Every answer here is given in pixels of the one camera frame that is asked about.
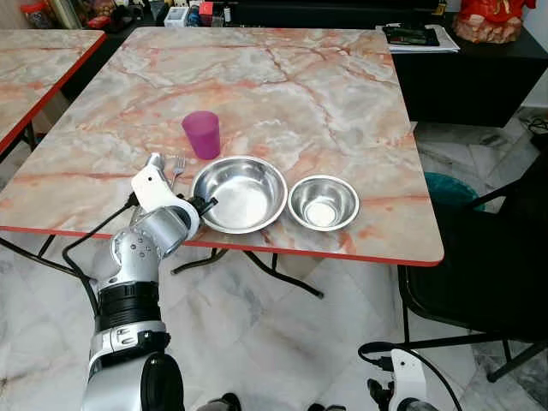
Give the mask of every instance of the marble tabletop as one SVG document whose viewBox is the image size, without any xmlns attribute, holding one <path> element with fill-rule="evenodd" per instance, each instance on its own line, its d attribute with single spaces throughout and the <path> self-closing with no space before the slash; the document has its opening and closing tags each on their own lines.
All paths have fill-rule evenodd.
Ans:
<svg viewBox="0 0 548 411">
<path fill-rule="evenodd" d="M 87 232 L 123 204 L 150 152 L 185 152 L 175 191 L 188 195 L 207 164 L 180 125 L 194 110 L 219 115 L 221 156 L 264 158 L 289 187 L 338 176 L 361 203 L 337 232 L 303 229 L 284 212 L 249 235 L 202 227 L 188 245 L 411 265 L 443 258 L 394 64 L 384 36 L 367 30 L 135 30 L 0 193 L 0 229 Z"/>
<path fill-rule="evenodd" d="M 104 39 L 96 30 L 0 30 L 0 152 Z"/>
</svg>

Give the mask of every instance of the pink plastic cup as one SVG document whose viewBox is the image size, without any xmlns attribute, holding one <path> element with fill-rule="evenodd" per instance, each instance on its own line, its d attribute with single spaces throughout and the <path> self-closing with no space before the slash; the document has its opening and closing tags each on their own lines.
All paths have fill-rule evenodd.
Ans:
<svg viewBox="0 0 548 411">
<path fill-rule="evenodd" d="M 199 158 L 211 160 L 221 152 L 219 117 L 210 111 L 195 111 L 182 120 L 194 152 Z"/>
</svg>

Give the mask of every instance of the floor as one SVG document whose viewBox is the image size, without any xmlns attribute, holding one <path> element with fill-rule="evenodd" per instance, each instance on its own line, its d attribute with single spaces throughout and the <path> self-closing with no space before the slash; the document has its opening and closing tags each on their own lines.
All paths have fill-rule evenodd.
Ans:
<svg viewBox="0 0 548 411">
<path fill-rule="evenodd" d="M 419 124 L 416 135 L 426 171 L 456 176 L 480 194 L 519 177 L 537 154 L 517 118 L 503 129 Z M 18 147 L 7 162 L 12 165 L 0 164 L 0 178 L 8 180 L 26 155 Z M 30 250 L 45 240 L 2 236 Z M 57 238 L 46 257 L 60 260 L 67 243 Z M 76 250 L 85 270 L 100 244 L 92 240 Z M 161 265 L 169 352 L 182 369 L 187 409 L 230 390 L 250 411 L 302 411 L 312 402 L 378 409 L 365 382 L 388 382 L 390 375 L 361 361 L 357 348 L 402 340 L 395 267 L 282 256 L 280 271 L 323 290 L 322 301 L 266 276 L 236 251 L 216 265 L 170 275 L 179 264 L 206 255 L 205 249 L 183 247 Z M 410 325 L 412 337 L 467 333 L 414 315 Z M 0 248 L 0 409 L 79 409 L 91 334 L 91 310 L 74 279 Z M 495 384 L 486 381 L 485 369 L 502 360 L 500 344 L 422 354 L 450 381 L 466 410 L 548 409 L 546 352 Z M 431 403 L 452 410 L 435 376 L 426 377 Z"/>
</svg>

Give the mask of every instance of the red table edge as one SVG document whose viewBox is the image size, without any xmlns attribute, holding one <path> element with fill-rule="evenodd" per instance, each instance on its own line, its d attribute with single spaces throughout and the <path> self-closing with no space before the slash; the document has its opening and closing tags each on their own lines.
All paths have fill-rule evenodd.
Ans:
<svg viewBox="0 0 548 411">
<path fill-rule="evenodd" d="M 62 229 L 28 229 L 24 227 L 8 227 L 0 226 L 0 231 L 13 231 L 20 233 L 33 233 L 33 234 L 45 234 L 45 235 L 65 235 L 73 237 L 82 237 L 86 233 L 78 231 L 65 231 Z M 111 238 L 111 234 L 96 234 L 93 238 Z M 291 248 L 277 248 L 277 247 L 260 247 L 260 246 L 248 246 L 241 244 L 230 244 L 222 242 L 209 242 L 209 241 L 185 241 L 185 246 L 190 247 L 208 247 L 208 248 L 227 248 L 230 250 L 241 251 L 256 251 L 259 253 L 280 253 L 280 254 L 295 254 L 295 255 L 307 255 L 309 257 L 322 257 L 325 259 L 349 259 L 353 261 L 368 261 L 372 263 L 383 263 L 393 265 L 411 265 L 415 267 L 434 267 L 442 262 L 444 256 L 441 259 L 434 261 L 421 261 L 421 260 L 407 260 L 407 259 L 387 259 L 383 257 L 368 257 L 366 255 L 351 255 L 340 253 L 325 253 L 317 251 L 307 250 L 294 250 Z"/>
<path fill-rule="evenodd" d="M 73 64 L 71 68 L 53 85 L 53 87 L 36 103 L 28 113 L 6 134 L 6 136 L 0 140 L 0 153 L 2 153 L 8 146 L 17 138 L 19 133 L 25 126 L 31 122 L 36 114 L 44 108 L 44 106 L 51 100 L 53 95 L 58 92 L 61 87 L 72 77 L 72 75 L 78 70 L 83 63 L 99 48 L 101 44 L 106 40 L 106 34 L 103 33 L 95 43 L 93 43 L 85 52 L 80 56 L 78 60 Z"/>
</svg>

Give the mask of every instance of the large metal bowl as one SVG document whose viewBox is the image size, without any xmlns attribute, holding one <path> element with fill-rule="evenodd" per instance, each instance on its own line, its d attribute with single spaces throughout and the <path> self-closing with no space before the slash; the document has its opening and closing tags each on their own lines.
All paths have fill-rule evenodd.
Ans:
<svg viewBox="0 0 548 411">
<path fill-rule="evenodd" d="M 218 204 L 202 219 L 223 233 L 244 234 L 274 222 L 285 207 L 288 187 L 265 160 L 236 156 L 208 164 L 194 178 L 192 193 Z"/>
<path fill-rule="evenodd" d="M 333 231 L 358 215 L 358 194 L 347 182 L 333 176 L 309 176 L 289 193 L 289 212 L 301 225 L 317 231 Z"/>
</svg>

